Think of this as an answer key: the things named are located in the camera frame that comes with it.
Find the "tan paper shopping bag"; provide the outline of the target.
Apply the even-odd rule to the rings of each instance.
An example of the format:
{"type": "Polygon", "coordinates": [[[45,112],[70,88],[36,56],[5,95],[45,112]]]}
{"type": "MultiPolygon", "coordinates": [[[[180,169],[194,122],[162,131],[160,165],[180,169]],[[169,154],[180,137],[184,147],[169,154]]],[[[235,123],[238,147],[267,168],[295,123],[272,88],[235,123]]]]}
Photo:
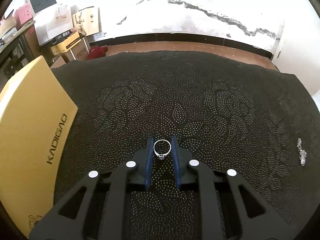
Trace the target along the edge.
{"type": "Polygon", "coordinates": [[[87,7],[72,15],[74,28],[86,36],[99,33],[99,9],[87,7]]]}

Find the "pink box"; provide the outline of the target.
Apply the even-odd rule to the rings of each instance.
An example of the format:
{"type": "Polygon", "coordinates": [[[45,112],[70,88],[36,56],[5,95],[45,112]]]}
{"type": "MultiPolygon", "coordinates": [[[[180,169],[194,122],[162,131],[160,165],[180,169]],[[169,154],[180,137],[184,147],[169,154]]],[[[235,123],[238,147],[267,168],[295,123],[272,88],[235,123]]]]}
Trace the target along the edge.
{"type": "Polygon", "coordinates": [[[16,20],[16,28],[20,29],[22,25],[33,19],[32,9],[30,3],[25,3],[22,7],[18,8],[14,13],[16,20]]]}

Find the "red cloth on floor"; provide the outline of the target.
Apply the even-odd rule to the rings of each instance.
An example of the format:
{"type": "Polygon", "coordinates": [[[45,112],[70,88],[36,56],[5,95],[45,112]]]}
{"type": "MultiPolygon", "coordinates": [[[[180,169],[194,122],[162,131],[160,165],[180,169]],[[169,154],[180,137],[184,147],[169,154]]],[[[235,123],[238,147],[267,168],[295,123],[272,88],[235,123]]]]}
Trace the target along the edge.
{"type": "Polygon", "coordinates": [[[108,51],[107,46],[92,46],[88,52],[87,60],[98,59],[105,57],[108,51]]]}

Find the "white paper shopping bag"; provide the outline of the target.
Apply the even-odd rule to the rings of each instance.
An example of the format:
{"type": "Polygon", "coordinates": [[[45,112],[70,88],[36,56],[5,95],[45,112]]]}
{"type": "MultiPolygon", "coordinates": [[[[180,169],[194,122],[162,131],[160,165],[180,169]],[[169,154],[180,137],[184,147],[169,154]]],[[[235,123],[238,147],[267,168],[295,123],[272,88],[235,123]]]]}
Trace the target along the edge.
{"type": "Polygon", "coordinates": [[[39,45],[73,28],[71,7],[55,4],[41,10],[34,16],[35,31],[39,45]]]}

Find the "dark wooden desk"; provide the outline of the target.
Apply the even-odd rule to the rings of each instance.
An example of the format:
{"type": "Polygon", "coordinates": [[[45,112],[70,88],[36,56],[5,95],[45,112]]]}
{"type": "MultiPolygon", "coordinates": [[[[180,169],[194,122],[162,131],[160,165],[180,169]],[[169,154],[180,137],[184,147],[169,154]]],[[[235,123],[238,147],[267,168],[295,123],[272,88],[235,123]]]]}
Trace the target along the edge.
{"type": "Polygon", "coordinates": [[[30,20],[1,46],[1,89],[19,70],[40,55],[34,25],[35,21],[30,20]]]}

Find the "yellow black flat box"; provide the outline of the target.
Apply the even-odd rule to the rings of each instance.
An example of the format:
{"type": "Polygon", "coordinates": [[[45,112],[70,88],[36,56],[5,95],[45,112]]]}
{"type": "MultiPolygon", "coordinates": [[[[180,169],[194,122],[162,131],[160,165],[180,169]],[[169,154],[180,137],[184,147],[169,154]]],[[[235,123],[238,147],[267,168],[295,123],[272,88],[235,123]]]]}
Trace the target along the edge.
{"type": "Polygon", "coordinates": [[[59,55],[59,54],[65,53],[80,40],[81,40],[80,33],[77,31],[75,33],[72,33],[69,37],[67,37],[63,41],[51,46],[51,51],[53,55],[59,55]]]}

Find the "yellow Kadigao box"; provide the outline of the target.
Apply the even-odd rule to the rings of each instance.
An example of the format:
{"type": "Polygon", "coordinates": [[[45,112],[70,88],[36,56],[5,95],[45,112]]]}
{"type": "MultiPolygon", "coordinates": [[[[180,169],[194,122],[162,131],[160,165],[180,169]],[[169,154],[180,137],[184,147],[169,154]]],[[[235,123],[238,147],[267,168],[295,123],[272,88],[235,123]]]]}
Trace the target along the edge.
{"type": "Polygon", "coordinates": [[[1,91],[1,203],[24,236],[53,207],[78,108],[39,56],[1,91]]]}

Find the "brown cardboard carton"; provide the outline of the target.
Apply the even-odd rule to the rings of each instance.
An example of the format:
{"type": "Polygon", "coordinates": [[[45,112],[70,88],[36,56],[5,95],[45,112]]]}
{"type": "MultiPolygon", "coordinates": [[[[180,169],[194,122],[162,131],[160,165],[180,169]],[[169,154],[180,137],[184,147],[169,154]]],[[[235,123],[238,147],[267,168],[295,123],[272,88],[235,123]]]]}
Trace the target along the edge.
{"type": "Polygon", "coordinates": [[[61,54],[65,62],[70,61],[85,61],[89,55],[90,45],[87,38],[83,37],[75,45],[73,45],[69,50],[61,54]]]}

